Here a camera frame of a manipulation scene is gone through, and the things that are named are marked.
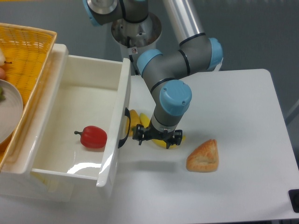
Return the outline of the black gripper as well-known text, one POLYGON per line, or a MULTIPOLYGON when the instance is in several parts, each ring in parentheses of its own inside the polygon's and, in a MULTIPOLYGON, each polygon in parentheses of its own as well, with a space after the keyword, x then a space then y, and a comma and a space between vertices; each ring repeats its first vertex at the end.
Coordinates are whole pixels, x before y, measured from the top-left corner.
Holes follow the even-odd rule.
POLYGON ((182 130, 175 130, 169 132, 167 129, 163 131, 157 130, 154 126, 148 126, 145 128, 141 124, 137 124, 133 128, 132 139, 138 141, 138 144, 141 145, 145 140, 163 140, 166 143, 166 149, 169 149, 170 146, 180 145, 182 141, 182 130))

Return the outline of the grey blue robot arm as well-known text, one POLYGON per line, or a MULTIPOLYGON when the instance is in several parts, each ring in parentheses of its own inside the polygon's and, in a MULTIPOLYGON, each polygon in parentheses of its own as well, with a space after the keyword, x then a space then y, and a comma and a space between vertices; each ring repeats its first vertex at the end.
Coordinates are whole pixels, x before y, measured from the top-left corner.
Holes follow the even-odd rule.
POLYGON ((163 2, 179 49, 163 55, 155 48, 162 33, 160 20, 149 11, 146 0, 85 0, 85 10, 94 26, 111 23, 111 33, 133 73, 140 75, 154 101, 155 109, 147 126, 133 129, 133 139, 162 140, 167 147, 179 145, 183 132, 177 125, 187 111, 192 92, 183 78, 221 65, 223 50, 209 38, 191 0, 163 2))

